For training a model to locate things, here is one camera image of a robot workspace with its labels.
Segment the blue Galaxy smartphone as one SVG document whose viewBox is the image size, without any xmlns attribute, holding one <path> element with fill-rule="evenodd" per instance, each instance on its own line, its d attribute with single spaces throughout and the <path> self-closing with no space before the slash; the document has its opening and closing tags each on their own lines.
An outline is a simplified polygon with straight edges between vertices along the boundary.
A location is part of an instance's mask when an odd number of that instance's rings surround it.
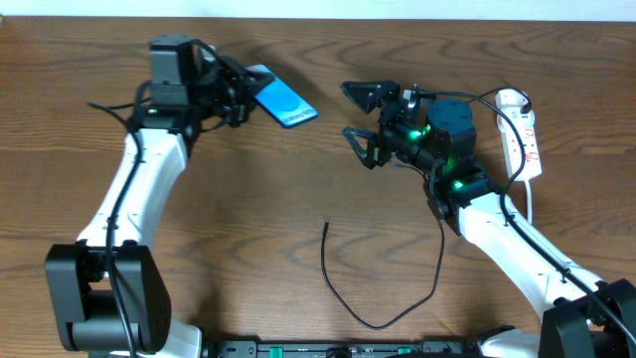
<svg viewBox="0 0 636 358">
<path fill-rule="evenodd" d="M 255 99 L 283 128 L 289 129 L 318 117 L 317 109 L 265 65 L 253 65 L 248 69 L 260 74 L 273 75 L 273 81 L 262 89 Z"/>
</svg>

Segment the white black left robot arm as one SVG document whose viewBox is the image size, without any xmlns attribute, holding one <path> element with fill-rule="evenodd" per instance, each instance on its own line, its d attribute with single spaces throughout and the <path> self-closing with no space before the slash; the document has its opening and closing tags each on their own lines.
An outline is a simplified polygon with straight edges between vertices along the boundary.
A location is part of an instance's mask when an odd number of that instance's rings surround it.
<svg viewBox="0 0 636 358">
<path fill-rule="evenodd" d="M 151 77 L 122 119 L 118 170 L 77 240 L 50 248 L 45 273 L 65 349 L 103 357 L 205 357 L 203 331 L 172 315 L 152 248 L 205 121 L 246 122 L 274 77 L 188 35 L 156 36 L 149 50 Z"/>
</svg>

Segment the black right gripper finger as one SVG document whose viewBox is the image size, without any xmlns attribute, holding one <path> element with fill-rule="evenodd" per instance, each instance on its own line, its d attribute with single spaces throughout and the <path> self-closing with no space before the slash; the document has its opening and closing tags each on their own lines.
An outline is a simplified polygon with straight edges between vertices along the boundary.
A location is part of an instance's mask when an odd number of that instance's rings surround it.
<svg viewBox="0 0 636 358">
<path fill-rule="evenodd" d="M 378 135 L 368 129 L 345 127 L 342 134 L 365 167 L 378 165 Z"/>
<path fill-rule="evenodd" d="M 397 98 L 400 85 L 393 81 L 343 82 L 340 85 L 345 97 L 364 114 L 382 107 L 387 101 Z"/>
</svg>

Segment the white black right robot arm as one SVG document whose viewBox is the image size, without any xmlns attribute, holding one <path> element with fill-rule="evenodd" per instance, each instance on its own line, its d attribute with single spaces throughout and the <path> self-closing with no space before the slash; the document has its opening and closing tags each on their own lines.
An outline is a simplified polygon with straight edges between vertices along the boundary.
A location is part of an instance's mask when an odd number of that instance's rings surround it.
<svg viewBox="0 0 636 358">
<path fill-rule="evenodd" d="M 541 320 L 538 334 L 498 328 L 465 343 L 466 355 L 634 356 L 634 284 L 608 283 L 563 254 L 478 162 L 470 104 L 483 102 L 483 95 L 401 89 L 392 81 L 344 82 L 341 89 L 364 113 L 381 112 L 377 131 L 343 131 L 363 165 L 372 169 L 396 158 L 419 172 L 438 223 L 482 250 Z"/>
</svg>

